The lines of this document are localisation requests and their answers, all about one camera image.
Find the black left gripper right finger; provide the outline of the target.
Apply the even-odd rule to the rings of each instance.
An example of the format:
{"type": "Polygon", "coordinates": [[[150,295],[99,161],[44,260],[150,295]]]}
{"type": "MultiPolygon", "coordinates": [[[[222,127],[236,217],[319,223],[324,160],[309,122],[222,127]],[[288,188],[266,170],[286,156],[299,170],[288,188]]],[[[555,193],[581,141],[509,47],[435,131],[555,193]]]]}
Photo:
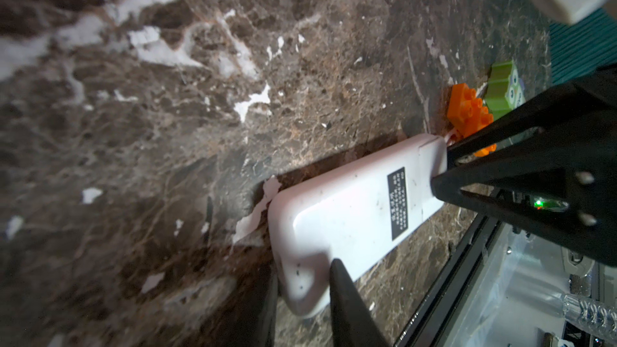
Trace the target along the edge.
{"type": "Polygon", "coordinates": [[[329,295],[334,346],[388,346],[340,259],[329,268],[329,295]]]}

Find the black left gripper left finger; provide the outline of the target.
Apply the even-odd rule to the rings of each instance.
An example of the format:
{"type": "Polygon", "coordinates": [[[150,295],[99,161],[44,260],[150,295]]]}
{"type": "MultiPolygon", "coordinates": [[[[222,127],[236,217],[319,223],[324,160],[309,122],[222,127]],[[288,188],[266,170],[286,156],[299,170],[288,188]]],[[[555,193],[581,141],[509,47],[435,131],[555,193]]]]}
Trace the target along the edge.
{"type": "Polygon", "coordinates": [[[262,264],[242,282],[230,305],[204,329],[204,346],[273,346],[278,278],[272,263],[262,264]]]}

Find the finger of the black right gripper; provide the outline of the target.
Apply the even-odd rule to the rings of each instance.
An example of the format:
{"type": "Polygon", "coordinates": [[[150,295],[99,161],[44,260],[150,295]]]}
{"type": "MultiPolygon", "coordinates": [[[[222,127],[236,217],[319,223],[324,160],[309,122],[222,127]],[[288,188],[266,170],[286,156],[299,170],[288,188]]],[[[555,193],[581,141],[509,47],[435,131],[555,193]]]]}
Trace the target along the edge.
{"type": "Polygon", "coordinates": [[[457,166],[431,181],[444,202],[498,218],[599,263],[616,265],[616,122],[575,120],[457,166]],[[549,211],[466,191],[484,184],[562,201],[549,211]]]}
{"type": "Polygon", "coordinates": [[[531,128],[546,133],[558,127],[569,137],[602,136],[616,129],[616,66],[607,65],[589,75],[548,88],[488,127],[448,149],[448,168],[459,159],[498,144],[531,128]]]}

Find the white red remote control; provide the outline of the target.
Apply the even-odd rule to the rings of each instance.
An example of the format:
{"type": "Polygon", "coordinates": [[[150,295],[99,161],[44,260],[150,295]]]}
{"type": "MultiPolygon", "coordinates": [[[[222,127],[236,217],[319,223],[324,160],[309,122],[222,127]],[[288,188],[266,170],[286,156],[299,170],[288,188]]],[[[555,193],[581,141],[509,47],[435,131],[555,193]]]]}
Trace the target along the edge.
{"type": "Polygon", "coordinates": [[[443,202],[431,180],[447,168],[445,139],[420,134],[281,191],[268,231],[282,296],[303,318],[330,302],[329,268],[357,281],[443,202]]]}

